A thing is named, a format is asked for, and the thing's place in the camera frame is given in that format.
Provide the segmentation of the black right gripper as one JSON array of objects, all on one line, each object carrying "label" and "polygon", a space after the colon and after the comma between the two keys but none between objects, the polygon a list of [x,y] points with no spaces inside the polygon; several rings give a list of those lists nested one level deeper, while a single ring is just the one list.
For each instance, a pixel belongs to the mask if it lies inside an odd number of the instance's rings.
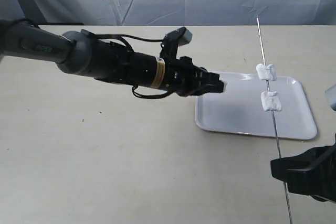
[{"label": "black right gripper", "polygon": [[[286,171],[311,164],[310,171]],[[273,178],[287,182],[290,193],[311,195],[315,200],[335,200],[335,145],[271,160],[270,169]]]}]

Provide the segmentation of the left robot arm black grey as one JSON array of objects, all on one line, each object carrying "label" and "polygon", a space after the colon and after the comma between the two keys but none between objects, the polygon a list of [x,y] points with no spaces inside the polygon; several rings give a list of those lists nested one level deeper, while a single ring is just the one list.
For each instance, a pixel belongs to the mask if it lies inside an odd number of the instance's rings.
[{"label": "left robot arm black grey", "polygon": [[54,62],[64,73],[95,80],[157,89],[150,99],[172,94],[181,97],[222,93],[226,82],[220,75],[193,64],[190,57],[178,57],[180,46],[192,40],[192,33],[180,27],[160,39],[161,52],[151,56],[134,51],[126,34],[94,34],[87,30],[56,35],[22,18],[1,20],[1,55]]}]

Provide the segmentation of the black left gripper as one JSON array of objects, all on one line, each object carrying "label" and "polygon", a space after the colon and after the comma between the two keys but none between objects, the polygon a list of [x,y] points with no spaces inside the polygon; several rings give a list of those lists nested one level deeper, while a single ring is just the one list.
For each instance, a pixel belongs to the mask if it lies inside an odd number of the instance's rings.
[{"label": "black left gripper", "polygon": [[220,74],[208,72],[204,67],[194,65],[190,57],[166,60],[165,63],[164,90],[166,91],[172,91],[181,97],[226,91],[227,82],[220,79]]}]

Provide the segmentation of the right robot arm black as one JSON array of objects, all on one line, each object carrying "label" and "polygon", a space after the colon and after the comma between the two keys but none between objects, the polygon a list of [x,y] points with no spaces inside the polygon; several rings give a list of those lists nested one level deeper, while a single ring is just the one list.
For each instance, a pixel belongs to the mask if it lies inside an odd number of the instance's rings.
[{"label": "right robot arm black", "polygon": [[290,193],[335,203],[335,144],[273,159],[270,169],[272,177],[284,182]]}]

